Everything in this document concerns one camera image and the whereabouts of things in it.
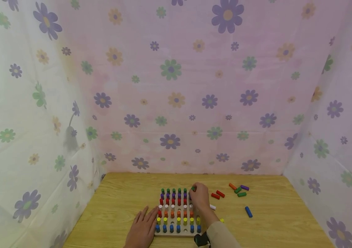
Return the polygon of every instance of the purple flower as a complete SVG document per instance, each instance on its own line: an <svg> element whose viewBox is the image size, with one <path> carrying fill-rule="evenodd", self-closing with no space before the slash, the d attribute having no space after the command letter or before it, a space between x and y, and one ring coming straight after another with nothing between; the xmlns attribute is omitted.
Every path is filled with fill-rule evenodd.
<svg viewBox="0 0 352 248"><path fill-rule="evenodd" d="M215 95L206 95L206 98L202 98L202 106L205 108L214 108L217 105L217 97Z"/></svg>
<svg viewBox="0 0 352 248"><path fill-rule="evenodd" d="M35 2L35 6L37 7L38 12L34 11L33 15L38 21L41 22L41 32L44 34L48 32L50 40L52 40L52 37L57 40L58 34L56 34L56 32L61 32L63 30L59 24L54 23L58 20L58 16L53 12L48 13L48 9L44 3L41 3L41 9L37 2Z"/></svg>
<svg viewBox="0 0 352 248"><path fill-rule="evenodd" d="M41 198L41 194L37 194L38 190L33 190L32 193L26 192L23 194L22 200L15 203L17 209L13 214L13 218L19 218L18 222L21 223L23 218L28 219L31 215L31 211L38 207L38 200Z"/></svg>
<svg viewBox="0 0 352 248"><path fill-rule="evenodd" d="M226 153L225 154L222 154L222 153L220 153L220 154L218 154L217 156L216 156L216 159L219 161L219 162L225 162L225 161L228 161L228 158L229 158L230 156L228 156Z"/></svg>
<svg viewBox="0 0 352 248"><path fill-rule="evenodd" d="M337 248L352 248L352 234L345 229L345 225L342 221L337 221L335 218L331 217L330 222L327 221L330 231L329 236L336 240Z"/></svg>
<svg viewBox="0 0 352 248"><path fill-rule="evenodd" d="M108 161L114 161L116 160L115 155L113 155L112 153L105 153L104 157L108 160Z"/></svg>
<svg viewBox="0 0 352 248"><path fill-rule="evenodd" d="M316 179L310 179L307 181L308 187L312 190L312 193L319 194L321 189L319 188L319 183L317 182Z"/></svg>
<svg viewBox="0 0 352 248"><path fill-rule="evenodd" d="M77 169L77 165L74 165L73 167L71 167L71 172L69 173L69 178L70 180L67 183L67 187L70 187L70 192L73 191L75 188L77 188L77 181L78 181L78 173L80 172Z"/></svg>
<svg viewBox="0 0 352 248"><path fill-rule="evenodd" d="M248 171L254 171L255 169L259 169L259 166L261 163L257 162L257 159L251 160L249 159L246 163L242 163L241 169L245 170L245 172Z"/></svg>
<svg viewBox="0 0 352 248"><path fill-rule="evenodd" d="M259 96L258 93L256 93L255 90L247 90L245 91L245 94L241 94L241 99L239 100L239 102L243 102L244 106L248 105L252 106L252 104L254 102L257 102L257 97Z"/></svg>
<svg viewBox="0 0 352 248"><path fill-rule="evenodd" d="M263 128L270 127L271 125L275 124L276 116L274 114L269 114L266 113L265 116L260 117L261 122L259 122L260 125L262 125Z"/></svg>
<svg viewBox="0 0 352 248"><path fill-rule="evenodd" d="M93 97L96 100L96 104L100 105L101 108L104 107L110 107L111 105L111 97L110 96L106 96L106 94L104 92L100 93L96 93L96 96Z"/></svg>
<svg viewBox="0 0 352 248"><path fill-rule="evenodd" d="M60 235L58 235L53 242L53 245L50 248L62 247L64 245L64 241L66 241L66 231L64 230Z"/></svg>
<svg viewBox="0 0 352 248"><path fill-rule="evenodd" d="M177 138L174 134L171 136L166 134L164 138L160 138L159 140L162 141L161 146L165 146L166 149L170 149L171 147L176 149L176 146L180 146L180 138Z"/></svg>
<svg viewBox="0 0 352 248"><path fill-rule="evenodd" d="M330 102L328 107L328 115L330 115L330 118L334 118L335 116L340 117L340 113L344 111L341 105L342 103L337 102L337 100Z"/></svg>
<svg viewBox="0 0 352 248"><path fill-rule="evenodd" d="M11 10L15 11L16 9L17 11L19 11L18 0L3 0L3 2L6 2L6 1L8 1L9 8L11 8Z"/></svg>
<svg viewBox="0 0 352 248"><path fill-rule="evenodd" d="M138 169L146 169L149 167L149 162L148 161L144 161L144 159L141 158L137 158L135 157L135 159L132 159L132 165L133 166L137 166Z"/></svg>
<svg viewBox="0 0 352 248"><path fill-rule="evenodd" d="M74 111L74 115L78 115L78 116L80 115L80 108L78 107L76 101L73 102L72 111Z"/></svg>
<svg viewBox="0 0 352 248"><path fill-rule="evenodd" d="M298 134L295 133L293 135L293 137L289 137L286 139L286 143L285 143L285 146L288 147L288 150L292 149L293 146L294 146L294 141L296 140L296 138L298 137Z"/></svg>
<svg viewBox="0 0 352 248"><path fill-rule="evenodd" d="M159 44L158 44L156 41L153 41L153 42L150 44L150 48L151 48L153 51L158 51L158 49L159 49Z"/></svg>
<svg viewBox="0 0 352 248"><path fill-rule="evenodd" d="M62 53L63 53L64 55L68 56L68 55L71 54L71 50L70 50L70 48L68 48L68 47L63 47L63 48L62 48Z"/></svg>
<svg viewBox="0 0 352 248"><path fill-rule="evenodd" d="M236 50L238 50L238 48L239 48L238 42L233 42L233 43L231 44L231 50L232 50L232 51L236 51Z"/></svg>
<svg viewBox="0 0 352 248"><path fill-rule="evenodd" d="M244 12L244 6L238 5L238 0L220 0L220 5L214 5L212 12L216 16L212 18L212 25L219 26L218 32L223 34L226 28L230 34L235 31L235 25L242 24L242 18L238 15Z"/></svg>
<svg viewBox="0 0 352 248"><path fill-rule="evenodd" d="M140 125L139 122L139 118L135 117L135 115L126 115L126 117L124 117L125 120L125 124L129 125L130 127L137 127Z"/></svg>

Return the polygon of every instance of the wooden table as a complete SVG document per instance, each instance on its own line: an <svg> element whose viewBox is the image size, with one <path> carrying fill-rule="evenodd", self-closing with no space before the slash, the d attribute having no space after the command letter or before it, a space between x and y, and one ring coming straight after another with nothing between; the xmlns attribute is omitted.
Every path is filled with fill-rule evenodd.
<svg viewBox="0 0 352 248"><path fill-rule="evenodd" d="M161 188L196 182L225 198L210 198L243 248L333 248L321 227L283 176L109 173L96 190L64 248L122 248L137 212L158 203ZM250 187L238 198L228 186ZM253 218L245 212L249 206ZM150 248L196 247L190 238L155 237Z"/></svg>

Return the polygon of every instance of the sleeve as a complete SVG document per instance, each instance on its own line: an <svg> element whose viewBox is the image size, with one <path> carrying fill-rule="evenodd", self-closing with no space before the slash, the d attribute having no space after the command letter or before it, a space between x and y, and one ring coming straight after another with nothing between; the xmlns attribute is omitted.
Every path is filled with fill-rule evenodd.
<svg viewBox="0 0 352 248"><path fill-rule="evenodd" d="M212 248L241 248L234 236L220 221L210 225L206 233Z"/></svg>

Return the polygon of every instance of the hand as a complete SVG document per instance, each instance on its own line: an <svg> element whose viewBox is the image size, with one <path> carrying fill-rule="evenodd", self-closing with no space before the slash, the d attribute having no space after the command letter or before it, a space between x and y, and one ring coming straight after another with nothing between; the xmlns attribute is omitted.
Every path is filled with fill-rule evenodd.
<svg viewBox="0 0 352 248"><path fill-rule="evenodd" d="M143 211L139 211L129 230L124 248L148 248L153 241L158 206L152 209L147 215L146 206Z"/></svg>

